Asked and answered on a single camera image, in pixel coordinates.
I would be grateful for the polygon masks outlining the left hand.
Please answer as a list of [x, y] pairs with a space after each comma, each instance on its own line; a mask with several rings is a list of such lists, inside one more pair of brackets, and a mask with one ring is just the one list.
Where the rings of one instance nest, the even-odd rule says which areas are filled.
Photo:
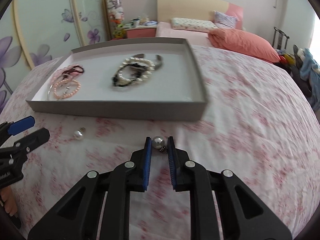
[[1, 189], [1, 199], [4, 202], [6, 213], [10, 216], [14, 216], [17, 213], [17, 204], [11, 187], [7, 186]]

